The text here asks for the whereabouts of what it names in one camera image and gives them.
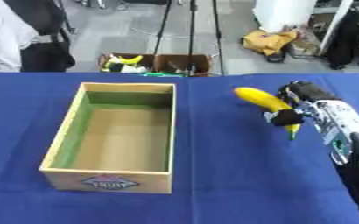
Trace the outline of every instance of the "white shirt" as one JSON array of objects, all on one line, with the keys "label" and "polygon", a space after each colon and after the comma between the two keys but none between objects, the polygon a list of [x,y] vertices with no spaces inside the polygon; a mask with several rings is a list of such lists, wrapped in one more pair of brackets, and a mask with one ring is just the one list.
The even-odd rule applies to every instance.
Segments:
[{"label": "white shirt", "polygon": [[27,48],[38,33],[0,0],[0,72],[19,72],[20,50]]}]

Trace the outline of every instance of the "wooden box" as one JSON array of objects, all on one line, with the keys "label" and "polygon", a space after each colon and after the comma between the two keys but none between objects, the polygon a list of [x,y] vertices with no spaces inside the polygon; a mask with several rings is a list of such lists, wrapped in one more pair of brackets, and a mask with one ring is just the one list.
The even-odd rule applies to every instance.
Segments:
[{"label": "wooden box", "polygon": [[39,169],[60,190],[171,193],[174,84],[82,83]]}]

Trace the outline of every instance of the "tripod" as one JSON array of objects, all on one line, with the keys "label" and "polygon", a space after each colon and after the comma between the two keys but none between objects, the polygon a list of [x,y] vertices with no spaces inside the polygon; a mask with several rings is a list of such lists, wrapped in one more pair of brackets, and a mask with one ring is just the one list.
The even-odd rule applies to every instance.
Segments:
[{"label": "tripod", "polygon": [[[218,45],[219,51],[219,64],[221,67],[221,74],[224,76],[224,63],[223,63],[223,55],[222,55],[222,32],[219,26],[219,15],[217,10],[217,1],[212,0],[213,4],[213,13],[214,13],[214,20],[215,20],[215,36]],[[172,0],[168,0],[167,6],[165,8],[165,15],[163,16],[162,24],[160,26],[160,30],[158,32],[158,41],[155,46],[154,55],[157,55],[158,49],[160,46],[160,42],[163,36],[163,32],[165,31],[165,26],[167,24],[168,14],[170,12],[172,6]],[[194,70],[194,63],[193,63],[193,53],[194,53],[194,20],[195,14],[197,11],[197,3],[196,0],[190,0],[190,11],[191,11],[191,20],[190,20],[190,35],[189,35],[189,49],[188,49],[188,58],[187,58],[187,76],[192,76],[192,71]]]}]

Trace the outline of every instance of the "yellow bag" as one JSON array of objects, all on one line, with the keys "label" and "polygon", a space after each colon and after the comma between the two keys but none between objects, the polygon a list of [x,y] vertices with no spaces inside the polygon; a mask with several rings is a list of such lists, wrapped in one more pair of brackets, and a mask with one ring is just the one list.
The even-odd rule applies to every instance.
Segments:
[{"label": "yellow bag", "polygon": [[270,56],[278,53],[283,46],[297,38],[297,32],[288,31],[268,34],[265,31],[252,31],[243,37],[243,46],[258,53]]}]

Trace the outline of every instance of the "box label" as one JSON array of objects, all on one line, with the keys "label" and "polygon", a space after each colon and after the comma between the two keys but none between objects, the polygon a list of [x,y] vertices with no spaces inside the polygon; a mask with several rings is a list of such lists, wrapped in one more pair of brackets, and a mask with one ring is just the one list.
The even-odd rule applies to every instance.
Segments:
[{"label": "box label", "polygon": [[85,178],[81,182],[85,185],[93,186],[96,189],[106,191],[118,191],[133,186],[139,186],[139,183],[128,180],[126,178],[108,175]]}]

